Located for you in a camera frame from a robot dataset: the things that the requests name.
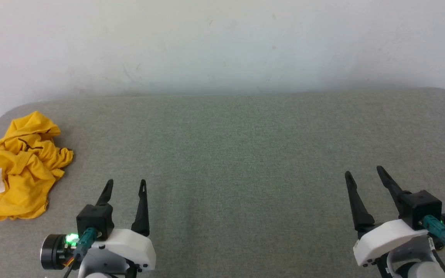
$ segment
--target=robotic arm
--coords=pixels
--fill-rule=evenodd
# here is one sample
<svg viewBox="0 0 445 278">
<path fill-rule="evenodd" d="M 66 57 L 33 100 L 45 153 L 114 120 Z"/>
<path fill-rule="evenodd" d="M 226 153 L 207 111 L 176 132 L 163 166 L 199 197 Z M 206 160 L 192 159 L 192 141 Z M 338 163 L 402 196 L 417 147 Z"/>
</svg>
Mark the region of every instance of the robotic arm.
<svg viewBox="0 0 445 278">
<path fill-rule="evenodd" d="M 376 265 L 382 278 L 445 278 L 445 265 L 437 250 L 445 247 L 445 213 L 442 202 L 429 192 L 402 190 L 382 166 L 377 166 L 382 184 L 389 190 L 399 219 L 376 224 L 346 172 L 353 225 L 358 241 L 353 253 L 359 266 Z M 394 263 L 408 260 L 397 270 Z"/>
<path fill-rule="evenodd" d="M 148 239 L 147 184 L 141 181 L 138 208 L 131 229 L 117 229 L 108 204 L 113 190 L 109 180 L 95 205 L 86 205 L 76 216 L 77 234 L 50 234 L 42 244 L 44 269 L 62 270 L 65 277 L 78 270 L 78 278 L 136 278 L 155 269 L 156 253 Z"/>
</svg>

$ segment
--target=yellow cloth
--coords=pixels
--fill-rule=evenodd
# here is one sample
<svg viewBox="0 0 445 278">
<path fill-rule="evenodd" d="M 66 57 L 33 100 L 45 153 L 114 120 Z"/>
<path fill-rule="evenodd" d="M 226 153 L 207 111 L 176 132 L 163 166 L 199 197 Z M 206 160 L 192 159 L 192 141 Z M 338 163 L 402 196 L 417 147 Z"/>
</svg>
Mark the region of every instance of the yellow cloth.
<svg viewBox="0 0 445 278">
<path fill-rule="evenodd" d="M 44 213 L 48 194 L 73 159 L 73 152 L 54 145 L 60 128 L 39 111 L 13 120 L 0 139 L 0 220 L 31 219 Z"/>
</svg>

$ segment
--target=cable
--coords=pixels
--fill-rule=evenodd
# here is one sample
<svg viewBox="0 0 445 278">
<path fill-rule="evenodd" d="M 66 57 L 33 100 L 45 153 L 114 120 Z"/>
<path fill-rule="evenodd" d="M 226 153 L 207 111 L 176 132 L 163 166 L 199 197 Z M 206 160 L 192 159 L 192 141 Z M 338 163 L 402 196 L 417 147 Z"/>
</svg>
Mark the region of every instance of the cable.
<svg viewBox="0 0 445 278">
<path fill-rule="evenodd" d="M 445 273 L 445 264 L 443 263 L 443 261 L 440 259 L 440 257 L 437 254 L 437 251 L 435 249 L 432 250 L 432 254 L 434 255 L 434 257 L 436 258 L 436 261 L 439 263 L 440 268 L 442 268 L 442 270 Z"/>
<path fill-rule="evenodd" d="M 68 278 L 69 274 L 70 274 L 71 271 L 72 271 L 73 264 L 75 264 L 75 260 L 73 260 L 73 261 L 71 262 L 71 264 L 69 265 L 69 267 L 68 267 L 68 269 L 67 269 L 67 271 L 66 271 L 66 273 L 65 273 L 65 276 L 63 276 L 63 278 Z"/>
</svg>

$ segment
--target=yellow fabric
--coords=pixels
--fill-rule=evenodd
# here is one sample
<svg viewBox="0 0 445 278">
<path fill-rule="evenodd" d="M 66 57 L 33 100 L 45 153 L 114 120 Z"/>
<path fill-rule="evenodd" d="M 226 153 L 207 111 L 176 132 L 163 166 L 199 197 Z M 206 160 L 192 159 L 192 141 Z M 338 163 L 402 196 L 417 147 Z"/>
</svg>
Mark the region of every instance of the yellow fabric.
<svg viewBox="0 0 445 278">
<path fill-rule="evenodd" d="M 73 152 L 54 145 L 60 128 L 39 111 L 13 120 L 0 139 L 0 220 L 31 219 L 48 207 L 48 194 L 73 159 Z"/>
</svg>

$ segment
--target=green light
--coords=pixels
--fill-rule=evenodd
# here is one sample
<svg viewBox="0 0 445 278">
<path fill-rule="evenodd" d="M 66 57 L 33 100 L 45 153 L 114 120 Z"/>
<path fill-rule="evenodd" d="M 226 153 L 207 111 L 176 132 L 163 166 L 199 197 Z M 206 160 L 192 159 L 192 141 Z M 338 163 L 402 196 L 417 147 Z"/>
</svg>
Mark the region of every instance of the green light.
<svg viewBox="0 0 445 278">
<path fill-rule="evenodd" d="M 76 245 L 76 242 L 78 241 L 78 234 L 69 234 L 66 236 L 65 241 L 71 245 Z"/>
</svg>

